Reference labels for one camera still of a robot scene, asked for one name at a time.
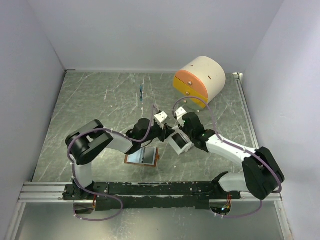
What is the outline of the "white plastic card tray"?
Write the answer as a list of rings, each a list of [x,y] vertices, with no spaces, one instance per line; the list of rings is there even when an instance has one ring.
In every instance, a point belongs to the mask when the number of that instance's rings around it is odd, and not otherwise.
[[[174,133],[166,139],[168,144],[178,155],[188,152],[194,144],[178,126],[173,127],[173,130]]]

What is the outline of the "brown leather card holder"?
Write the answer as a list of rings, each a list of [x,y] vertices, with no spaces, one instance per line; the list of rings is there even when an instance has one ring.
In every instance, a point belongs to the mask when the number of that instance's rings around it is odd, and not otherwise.
[[[146,146],[137,152],[126,155],[124,158],[125,164],[156,167],[157,161],[160,158],[159,148]]]

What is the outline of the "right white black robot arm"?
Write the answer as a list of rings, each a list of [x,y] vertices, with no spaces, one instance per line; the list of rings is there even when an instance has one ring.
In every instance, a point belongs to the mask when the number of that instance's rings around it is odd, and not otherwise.
[[[212,129],[205,129],[194,112],[185,113],[177,120],[197,149],[217,154],[242,167],[241,173],[225,172],[212,181],[212,193],[216,198],[223,199],[229,192],[248,192],[264,200],[282,190],[285,177],[268,148],[245,147]]]

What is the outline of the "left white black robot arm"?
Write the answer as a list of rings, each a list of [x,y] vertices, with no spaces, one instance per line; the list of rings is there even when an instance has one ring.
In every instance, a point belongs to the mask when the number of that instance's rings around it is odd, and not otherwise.
[[[65,139],[74,187],[70,196],[86,200],[93,195],[92,162],[105,149],[129,156],[144,152],[147,146],[143,143],[151,143],[154,139],[164,142],[173,133],[174,129],[169,125],[161,127],[147,118],[141,118],[126,134],[105,128],[97,119],[92,120]]]

